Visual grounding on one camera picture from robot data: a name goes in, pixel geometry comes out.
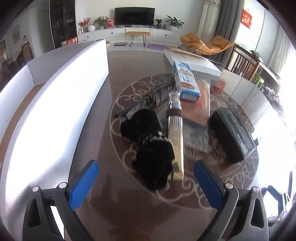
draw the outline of blue gripper pad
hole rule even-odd
[[[70,192],[69,205],[72,211],[82,206],[98,174],[99,164],[96,161],[93,161]]]
[[[223,196],[215,181],[199,162],[194,164],[193,174],[211,207],[219,210],[223,204]]]

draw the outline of television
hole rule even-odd
[[[116,7],[115,25],[153,25],[155,8]]]

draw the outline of purple rug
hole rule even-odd
[[[149,49],[157,50],[157,51],[164,51],[165,49],[169,49],[169,47],[164,45],[158,45],[158,44],[150,44],[147,46]]]

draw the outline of plant pot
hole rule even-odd
[[[89,32],[91,32],[91,31],[95,31],[95,30],[96,30],[96,27],[95,27],[94,25],[90,25],[90,26],[88,26],[87,30],[88,30]]]
[[[179,32],[179,28],[170,25],[170,30],[173,32]]]

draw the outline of dark display cabinet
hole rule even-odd
[[[75,21],[75,0],[50,0],[50,23],[54,47],[77,37]]]

